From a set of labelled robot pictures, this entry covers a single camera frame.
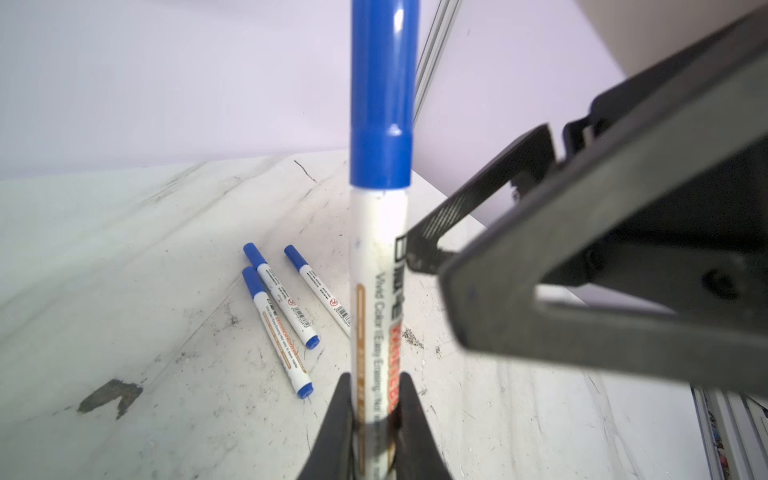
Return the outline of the white marker pen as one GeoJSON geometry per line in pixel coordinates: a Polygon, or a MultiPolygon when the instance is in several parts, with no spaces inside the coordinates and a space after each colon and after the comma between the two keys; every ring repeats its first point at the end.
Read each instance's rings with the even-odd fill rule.
{"type": "Polygon", "coordinates": [[[350,315],[346,308],[340,303],[337,296],[331,292],[323,280],[318,276],[314,269],[309,265],[301,253],[293,245],[286,246],[284,253],[293,264],[297,272],[301,275],[305,283],[309,286],[318,300],[323,304],[327,312],[332,316],[334,321],[339,325],[339,327],[347,336],[350,336],[350,315]]]}
{"type": "Polygon", "coordinates": [[[246,267],[242,271],[242,276],[258,311],[259,319],[265,327],[268,338],[296,396],[302,400],[307,399],[314,392],[312,381],[297,355],[290,336],[278,317],[256,269],[246,267]]]}
{"type": "Polygon", "coordinates": [[[243,251],[304,346],[309,350],[316,348],[320,344],[319,335],[257,247],[247,243],[243,251]]]}
{"type": "Polygon", "coordinates": [[[408,193],[351,190],[354,474],[386,479],[395,459],[408,193]]]}

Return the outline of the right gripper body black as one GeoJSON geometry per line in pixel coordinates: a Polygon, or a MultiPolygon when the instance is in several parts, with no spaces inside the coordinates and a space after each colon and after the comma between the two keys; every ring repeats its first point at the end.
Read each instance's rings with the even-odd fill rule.
{"type": "Polygon", "coordinates": [[[549,303],[569,326],[763,330],[767,326],[767,10],[700,41],[602,120],[542,187],[551,226],[574,227],[553,278],[646,307],[549,303]]]}

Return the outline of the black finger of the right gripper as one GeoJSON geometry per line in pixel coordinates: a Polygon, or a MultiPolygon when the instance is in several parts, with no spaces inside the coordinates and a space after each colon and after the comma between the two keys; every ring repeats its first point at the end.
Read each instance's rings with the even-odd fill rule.
{"type": "Polygon", "coordinates": [[[438,241],[505,186],[523,197],[556,169],[556,154],[548,125],[524,133],[478,173],[444,200],[407,234],[406,262],[416,273],[435,275],[454,253],[438,241]]]}
{"type": "Polygon", "coordinates": [[[575,228],[549,224],[543,184],[439,271],[448,317],[463,346],[736,392],[766,392],[767,326],[569,326],[549,317],[545,307],[553,302],[646,307],[647,301],[586,280],[582,258],[547,277],[547,271],[567,256],[575,228]]]}

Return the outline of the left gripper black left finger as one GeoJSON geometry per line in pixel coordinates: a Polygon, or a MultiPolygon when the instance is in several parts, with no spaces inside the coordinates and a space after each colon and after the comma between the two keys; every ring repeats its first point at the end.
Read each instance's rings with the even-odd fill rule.
{"type": "Polygon", "coordinates": [[[309,457],[298,475],[305,479],[352,479],[351,375],[340,376],[309,457]]]}

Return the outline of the blue pen cap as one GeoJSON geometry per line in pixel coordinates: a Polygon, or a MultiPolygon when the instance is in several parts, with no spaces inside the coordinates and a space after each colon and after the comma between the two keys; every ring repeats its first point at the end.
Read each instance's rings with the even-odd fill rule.
{"type": "Polygon", "coordinates": [[[350,183],[411,184],[418,1],[354,1],[351,29],[350,183]]]}

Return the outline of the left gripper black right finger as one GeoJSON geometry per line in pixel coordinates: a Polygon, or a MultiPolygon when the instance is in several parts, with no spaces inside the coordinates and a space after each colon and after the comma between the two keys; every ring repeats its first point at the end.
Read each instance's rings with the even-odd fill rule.
{"type": "Polygon", "coordinates": [[[451,480],[414,382],[406,372],[400,374],[399,389],[395,436],[396,478],[451,480]]]}

